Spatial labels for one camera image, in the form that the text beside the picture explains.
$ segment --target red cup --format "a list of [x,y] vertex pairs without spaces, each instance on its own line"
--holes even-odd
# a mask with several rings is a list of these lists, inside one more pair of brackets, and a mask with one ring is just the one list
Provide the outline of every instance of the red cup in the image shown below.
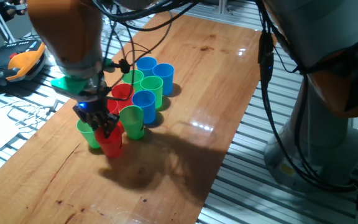
[[102,128],[94,132],[94,136],[108,158],[117,158],[122,154],[122,133],[120,128],[114,128],[110,137],[104,138]]
[[107,100],[107,109],[111,114],[118,114],[118,102],[115,100]]
[[126,83],[118,84],[112,88],[112,90],[111,90],[112,96],[115,98],[119,98],[119,99],[126,99],[129,95],[129,93],[131,92],[131,90],[132,90],[132,94],[128,100],[117,101],[119,111],[121,111],[122,109],[124,109],[127,106],[133,105],[132,96],[134,95],[135,90],[130,84],[126,84]]

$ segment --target blue cup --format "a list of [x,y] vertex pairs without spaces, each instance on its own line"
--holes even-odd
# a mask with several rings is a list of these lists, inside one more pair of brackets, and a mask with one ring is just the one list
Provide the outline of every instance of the blue cup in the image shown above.
[[144,123],[151,124],[155,120],[155,95],[150,90],[141,90],[134,94],[132,102],[142,108]]
[[143,72],[144,78],[153,75],[153,68],[157,65],[157,60],[152,57],[142,57],[136,62],[136,67]]
[[164,84],[162,86],[162,95],[169,95],[173,88],[173,74],[175,69],[168,63],[161,63],[153,68],[153,74],[160,77]]

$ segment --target wooden table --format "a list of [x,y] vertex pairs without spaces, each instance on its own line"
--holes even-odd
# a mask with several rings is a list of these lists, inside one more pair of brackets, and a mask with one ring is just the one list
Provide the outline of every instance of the wooden table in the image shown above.
[[[164,32],[134,41],[150,48]],[[175,67],[159,126],[140,141],[124,136],[123,155],[109,161],[88,149],[70,100],[0,168],[0,223],[194,223],[257,86],[259,35],[179,18],[152,52]]]

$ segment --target green cup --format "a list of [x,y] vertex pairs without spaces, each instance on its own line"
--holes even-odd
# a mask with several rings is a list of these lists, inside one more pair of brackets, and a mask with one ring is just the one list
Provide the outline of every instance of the green cup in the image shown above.
[[82,136],[84,136],[84,138],[86,139],[88,144],[91,146],[91,148],[93,148],[93,149],[100,148],[99,143],[97,142],[97,140],[94,137],[94,131],[92,130],[91,126],[82,122],[82,120],[79,119],[77,122],[77,129],[80,131]]
[[138,140],[144,136],[143,110],[138,106],[127,106],[119,113],[119,120],[129,139]]
[[146,77],[141,82],[142,88],[144,90],[150,90],[155,95],[155,107],[159,108],[162,105],[162,78],[151,76]]
[[131,70],[129,73],[124,74],[122,81],[124,83],[132,84],[132,71],[134,71],[134,89],[135,93],[142,90],[140,82],[143,80],[143,72],[139,70]]

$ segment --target stacked cups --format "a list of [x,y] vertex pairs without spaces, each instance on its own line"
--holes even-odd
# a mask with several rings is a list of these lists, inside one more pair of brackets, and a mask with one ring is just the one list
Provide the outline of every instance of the stacked cups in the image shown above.
[[119,114],[117,128],[108,136],[103,128],[93,131],[79,120],[77,129],[89,145],[103,150],[108,158],[117,158],[122,154],[122,134],[132,140],[144,136],[144,124],[156,119],[156,109],[162,105],[162,96],[169,95],[173,89],[175,69],[168,63],[157,64],[152,57],[144,57],[136,62],[138,70],[123,74],[124,83],[114,86],[111,94],[123,100],[107,100],[107,109],[111,114]]

